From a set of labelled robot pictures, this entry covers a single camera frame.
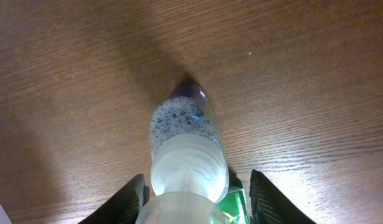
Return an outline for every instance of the wooden surface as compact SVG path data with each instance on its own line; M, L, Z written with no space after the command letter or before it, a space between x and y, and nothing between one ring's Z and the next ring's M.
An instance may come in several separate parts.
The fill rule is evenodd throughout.
M206 89L229 165L317 223L383 223L383 1L0 1L0 201L78 222L138 173L154 108Z

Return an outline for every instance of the brown wood grain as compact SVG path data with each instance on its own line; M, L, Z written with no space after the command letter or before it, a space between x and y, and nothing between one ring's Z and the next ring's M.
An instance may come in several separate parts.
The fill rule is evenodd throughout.
M0 1L0 202L74 223L138 173L185 74L229 165L317 223L383 223L383 1Z

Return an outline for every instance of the foam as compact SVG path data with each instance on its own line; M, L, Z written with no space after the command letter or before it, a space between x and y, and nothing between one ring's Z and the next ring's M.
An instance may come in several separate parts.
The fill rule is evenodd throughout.
M222 151L215 127L193 98L181 96L167 100L153 112L150 150L154 154L166 140L179 134L203 136Z

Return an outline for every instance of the green object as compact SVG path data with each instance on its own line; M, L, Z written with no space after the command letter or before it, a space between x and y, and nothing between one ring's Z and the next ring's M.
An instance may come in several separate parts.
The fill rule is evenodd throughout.
M246 194L239 179L230 182L228 194L217 206L226 216L228 224L249 224Z

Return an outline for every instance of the transparent liquid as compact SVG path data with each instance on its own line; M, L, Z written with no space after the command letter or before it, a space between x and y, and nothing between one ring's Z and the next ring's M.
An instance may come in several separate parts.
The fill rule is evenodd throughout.
M197 134L181 134L165 141L155 152L151 170L156 195L191 192L212 202L226 195L227 176L222 150Z

